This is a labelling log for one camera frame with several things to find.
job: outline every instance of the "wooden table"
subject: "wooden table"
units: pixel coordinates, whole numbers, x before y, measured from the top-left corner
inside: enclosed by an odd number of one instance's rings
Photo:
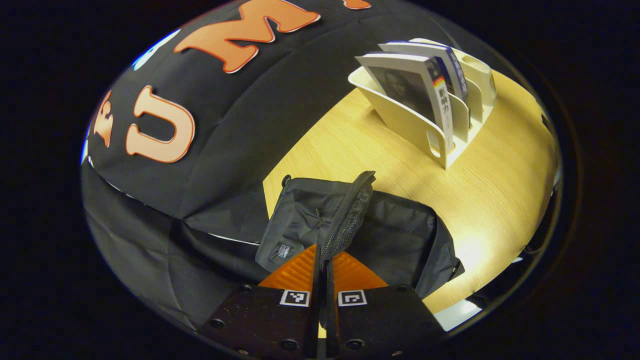
[[[269,216],[287,174],[350,183],[375,170],[375,190],[427,204],[442,217],[465,266],[464,274],[425,298],[425,305],[436,313],[468,297],[529,242],[547,208],[556,169],[556,145],[533,96],[506,76],[493,76],[495,107],[448,170],[387,128],[354,89],[265,178]]]

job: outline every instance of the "orange letter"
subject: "orange letter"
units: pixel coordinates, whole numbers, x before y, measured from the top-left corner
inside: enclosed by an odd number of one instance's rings
[[[344,3],[344,6],[352,10],[362,10],[371,7],[371,4],[362,0],[342,0],[342,2]]]
[[[136,103],[133,105],[133,115],[141,117],[143,113],[157,116],[172,123],[175,127],[175,133],[171,140],[164,142],[140,133],[138,126],[131,124],[127,131],[125,145],[127,154],[140,154],[162,163],[173,163],[180,160],[189,150],[195,133],[195,124],[191,113],[174,102],[151,94],[150,85],[140,91]]]
[[[111,96],[111,90],[107,93],[107,96],[102,100],[102,104],[98,109],[98,115],[95,117],[95,123],[93,124],[93,133],[97,133],[104,140],[104,146],[109,147],[111,142],[111,127],[113,126],[113,114],[107,117],[107,114],[111,112],[111,103],[107,101]]]
[[[229,40],[272,42],[275,35],[267,18],[278,24],[278,31],[290,33],[320,19],[315,12],[308,12],[283,0],[251,0],[239,9],[241,20],[205,25],[189,34],[175,46],[178,53],[188,47],[213,55],[224,63],[224,72],[240,70],[257,53],[258,47],[241,47]]]

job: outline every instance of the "screw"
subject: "screw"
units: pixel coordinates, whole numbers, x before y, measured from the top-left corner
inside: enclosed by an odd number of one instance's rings
[[[288,351],[293,351],[298,348],[298,343],[295,340],[286,339],[280,342],[280,347]]]
[[[216,329],[222,329],[225,326],[225,323],[220,319],[212,319],[211,326],[215,327]]]
[[[364,346],[364,341],[360,339],[349,340],[346,346],[349,350],[360,350]]]

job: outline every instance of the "dark background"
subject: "dark background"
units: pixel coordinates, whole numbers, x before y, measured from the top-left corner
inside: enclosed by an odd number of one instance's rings
[[[83,137],[103,91],[150,45],[215,6],[3,2],[5,217],[14,248],[3,262],[4,358],[221,358],[120,284],[91,241],[79,191]],[[429,8],[544,75],[575,125],[583,170],[582,184],[567,184],[583,194],[575,233],[570,242],[558,240],[564,255],[547,264],[542,286],[438,354],[636,356],[631,304],[640,269],[630,221],[636,193],[627,174],[636,167],[630,126],[637,111],[624,105],[638,95],[631,7],[571,0],[442,1]]]

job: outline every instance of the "black backpack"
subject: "black backpack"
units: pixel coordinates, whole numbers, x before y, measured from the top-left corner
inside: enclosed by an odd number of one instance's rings
[[[372,189],[373,171],[351,184],[286,176],[255,260],[273,272],[317,244],[321,264],[346,250],[389,285],[422,298],[464,272],[435,211]]]

